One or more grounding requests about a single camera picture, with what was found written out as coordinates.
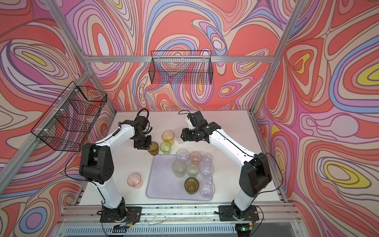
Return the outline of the clear cup front row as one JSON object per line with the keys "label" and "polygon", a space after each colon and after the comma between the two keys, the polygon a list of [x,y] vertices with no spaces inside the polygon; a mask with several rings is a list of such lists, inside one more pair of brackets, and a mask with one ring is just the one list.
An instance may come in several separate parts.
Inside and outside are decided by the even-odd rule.
{"label": "clear cup front row", "polygon": [[186,149],[179,149],[176,152],[176,159],[186,162],[190,158],[189,151]]}

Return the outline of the pale green textured cup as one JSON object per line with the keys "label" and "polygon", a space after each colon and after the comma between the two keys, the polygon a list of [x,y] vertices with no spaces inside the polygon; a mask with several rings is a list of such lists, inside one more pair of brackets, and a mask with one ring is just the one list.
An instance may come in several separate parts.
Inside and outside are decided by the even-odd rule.
{"label": "pale green textured cup", "polygon": [[196,178],[199,174],[199,166],[197,164],[189,164],[186,171],[189,177]]}

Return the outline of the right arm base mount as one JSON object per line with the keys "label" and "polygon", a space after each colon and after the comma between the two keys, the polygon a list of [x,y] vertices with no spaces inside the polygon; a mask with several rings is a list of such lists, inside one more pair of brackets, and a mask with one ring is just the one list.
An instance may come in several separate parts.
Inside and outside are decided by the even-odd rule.
{"label": "right arm base mount", "polygon": [[221,221],[250,221],[255,223],[260,220],[257,207],[250,205],[246,210],[241,211],[237,206],[233,205],[219,205],[218,211]]}

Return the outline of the pale yellow textured cup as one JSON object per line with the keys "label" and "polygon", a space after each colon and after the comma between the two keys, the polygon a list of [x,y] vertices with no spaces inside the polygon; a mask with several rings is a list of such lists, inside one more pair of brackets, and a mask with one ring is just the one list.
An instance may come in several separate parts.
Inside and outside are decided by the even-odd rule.
{"label": "pale yellow textured cup", "polygon": [[187,164],[183,160],[175,160],[172,164],[172,170],[176,177],[183,178],[186,174]]}

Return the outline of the brown olive textured cup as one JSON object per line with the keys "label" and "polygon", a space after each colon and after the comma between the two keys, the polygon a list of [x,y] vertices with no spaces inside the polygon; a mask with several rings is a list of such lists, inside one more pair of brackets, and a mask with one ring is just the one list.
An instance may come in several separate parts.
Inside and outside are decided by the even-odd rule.
{"label": "brown olive textured cup", "polygon": [[188,194],[193,195],[199,189],[199,181],[194,177],[189,177],[185,180],[184,188]]}

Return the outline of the small clear cup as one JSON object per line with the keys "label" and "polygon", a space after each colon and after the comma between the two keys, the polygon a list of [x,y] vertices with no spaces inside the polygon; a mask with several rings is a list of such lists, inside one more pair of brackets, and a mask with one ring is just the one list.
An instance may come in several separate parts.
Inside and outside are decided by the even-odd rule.
{"label": "small clear cup", "polygon": [[203,161],[203,162],[206,162],[206,163],[212,163],[212,161],[213,161],[213,156],[212,156],[210,153],[205,153],[205,154],[202,156],[202,161]]}

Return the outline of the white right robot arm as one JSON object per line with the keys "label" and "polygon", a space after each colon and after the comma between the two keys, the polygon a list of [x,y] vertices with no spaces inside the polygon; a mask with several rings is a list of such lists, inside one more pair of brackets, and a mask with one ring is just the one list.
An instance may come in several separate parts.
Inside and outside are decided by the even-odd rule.
{"label": "white right robot arm", "polygon": [[238,212],[246,211],[258,196],[272,181],[268,158],[263,153],[247,150],[215,122],[208,122],[200,111],[187,112],[188,128],[184,128],[181,139],[188,142],[205,141],[229,157],[240,169],[240,192],[232,201],[232,207]]}

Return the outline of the pink cup back row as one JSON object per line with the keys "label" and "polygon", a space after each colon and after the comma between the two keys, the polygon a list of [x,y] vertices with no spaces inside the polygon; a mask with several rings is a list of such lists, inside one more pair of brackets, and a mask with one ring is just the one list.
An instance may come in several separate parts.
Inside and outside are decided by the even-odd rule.
{"label": "pink cup back row", "polygon": [[199,165],[202,160],[202,155],[200,152],[192,152],[189,156],[190,162],[195,165]]}

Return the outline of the large clear cup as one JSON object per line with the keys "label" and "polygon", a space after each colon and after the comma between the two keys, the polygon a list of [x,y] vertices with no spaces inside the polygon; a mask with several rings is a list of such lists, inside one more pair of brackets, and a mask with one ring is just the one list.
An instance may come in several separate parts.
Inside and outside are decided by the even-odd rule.
{"label": "large clear cup", "polygon": [[199,191],[204,198],[212,198],[215,193],[215,186],[212,182],[204,182],[200,185]]}

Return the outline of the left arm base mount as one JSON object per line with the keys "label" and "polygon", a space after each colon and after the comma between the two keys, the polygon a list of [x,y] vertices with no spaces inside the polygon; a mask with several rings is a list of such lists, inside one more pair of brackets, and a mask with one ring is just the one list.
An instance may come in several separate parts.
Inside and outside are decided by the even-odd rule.
{"label": "left arm base mount", "polygon": [[140,206],[126,206],[124,209],[116,208],[110,209],[102,207],[100,211],[97,211],[97,215],[100,216],[101,223],[137,223],[140,221],[142,207]]}

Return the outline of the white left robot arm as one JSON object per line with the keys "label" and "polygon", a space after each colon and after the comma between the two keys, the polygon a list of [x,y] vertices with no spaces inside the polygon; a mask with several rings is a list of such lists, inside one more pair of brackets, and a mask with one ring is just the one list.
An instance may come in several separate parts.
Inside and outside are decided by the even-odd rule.
{"label": "white left robot arm", "polygon": [[103,199],[103,211],[116,219],[126,216],[124,198],[119,194],[113,181],[114,162],[112,151],[126,140],[133,140],[138,150],[148,150],[152,143],[152,131],[148,116],[138,114],[134,120],[118,123],[111,135],[96,143],[88,143],[82,149],[79,173],[86,181],[93,182]]}

